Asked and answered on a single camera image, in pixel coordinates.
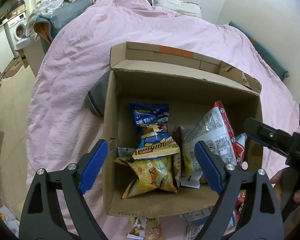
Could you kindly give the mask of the right hand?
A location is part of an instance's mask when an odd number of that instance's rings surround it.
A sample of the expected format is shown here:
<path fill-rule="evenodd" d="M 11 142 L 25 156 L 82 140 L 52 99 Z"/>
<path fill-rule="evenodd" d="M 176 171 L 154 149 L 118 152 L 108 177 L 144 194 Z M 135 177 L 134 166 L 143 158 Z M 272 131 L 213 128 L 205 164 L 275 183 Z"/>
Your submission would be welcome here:
<path fill-rule="evenodd" d="M 298 172 L 293 168 L 284 168 L 270 180 L 274 184 L 274 192 L 279 206 L 285 206 L 289 200 L 300 202 L 300 182 Z"/>

